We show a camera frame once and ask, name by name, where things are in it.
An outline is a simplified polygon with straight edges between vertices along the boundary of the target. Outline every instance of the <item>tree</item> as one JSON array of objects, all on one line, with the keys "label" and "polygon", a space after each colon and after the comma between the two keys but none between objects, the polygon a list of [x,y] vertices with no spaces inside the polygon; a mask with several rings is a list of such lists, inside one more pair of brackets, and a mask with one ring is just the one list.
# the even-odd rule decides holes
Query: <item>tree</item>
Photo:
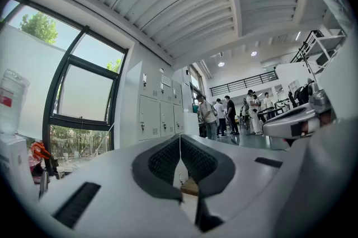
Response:
[{"label": "tree", "polygon": [[41,12],[32,15],[30,19],[29,14],[24,15],[20,29],[49,44],[55,44],[55,39],[58,36],[56,22]]},{"label": "tree", "polygon": [[119,66],[121,65],[121,59],[117,59],[116,64],[113,66],[112,61],[107,63],[107,69],[118,73]]}]

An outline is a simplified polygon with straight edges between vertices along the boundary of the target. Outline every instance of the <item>red object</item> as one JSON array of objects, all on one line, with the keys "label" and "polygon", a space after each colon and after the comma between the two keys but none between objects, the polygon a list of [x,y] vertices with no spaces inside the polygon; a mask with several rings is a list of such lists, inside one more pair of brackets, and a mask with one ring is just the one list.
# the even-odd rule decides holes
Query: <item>red object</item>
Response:
[{"label": "red object", "polygon": [[41,158],[48,160],[51,158],[51,154],[45,149],[42,142],[34,142],[31,145],[31,151],[32,156],[37,160],[41,160]]},{"label": "red object", "polygon": [[0,88],[0,104],[6,105],[11,108],[13,93]]}]

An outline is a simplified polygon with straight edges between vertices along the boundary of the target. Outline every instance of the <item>backpack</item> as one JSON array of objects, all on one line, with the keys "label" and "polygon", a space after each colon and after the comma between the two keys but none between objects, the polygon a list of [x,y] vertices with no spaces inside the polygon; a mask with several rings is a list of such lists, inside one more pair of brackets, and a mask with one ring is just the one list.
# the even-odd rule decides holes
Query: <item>backpack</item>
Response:
[{"label": "backpack", "polygon": [[215,108],[213,107],[213,105],[211,103],[209,103],[209,104],[211,106],[211,111],[215,115],[215,122],[218,125],[219,124],[218,112],[215,110]]}]

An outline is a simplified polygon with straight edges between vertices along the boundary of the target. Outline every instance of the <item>locker door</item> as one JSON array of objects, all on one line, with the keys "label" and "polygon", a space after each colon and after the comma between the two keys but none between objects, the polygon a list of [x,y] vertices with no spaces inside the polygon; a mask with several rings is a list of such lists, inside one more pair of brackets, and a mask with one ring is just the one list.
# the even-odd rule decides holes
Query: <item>locker door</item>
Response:
[{"label": "locker door", "polygon": [[161,136],[174,134],[174,109],[173,105],[161,101]]},{"label": "locker door", "polygon": [[161,76],[159,72],[155,70],[143,67],[140,76],[140,95],[146,97],[152,97],[154,99],[159,98]]},{"label": "locker door", "polygon": [[181,85],[176,81],[173,81],[173,103],[176,105],[183,104],[182,94],[181,94]]},{"label": "locker door", "polygon": [[140,96],[138,118],[139,141],[161,136],[159,101]]},{"label": "locker door", "polygon": [[160,94],[159,94],[159,99],[161,101],[165,101],[165,102],[169,102],[169,103],[173,103],[173,89],[172,87],[168,87],[167,85],[160,83]]},{"label": "locker door", "polygon": [[182,106],[174,105],[174,123],[175,133],[182,133],[184,131],[184,114]]}]

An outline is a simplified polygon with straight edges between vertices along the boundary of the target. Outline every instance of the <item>plastic container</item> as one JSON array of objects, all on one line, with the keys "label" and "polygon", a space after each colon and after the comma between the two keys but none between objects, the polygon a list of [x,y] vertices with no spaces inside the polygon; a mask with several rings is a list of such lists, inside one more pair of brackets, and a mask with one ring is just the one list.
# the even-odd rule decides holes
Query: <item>plastic container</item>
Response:
[{"label": "plastic container", "polygon": [[15,134],[29,81],[7,69],[0,82],[0,132]]}]

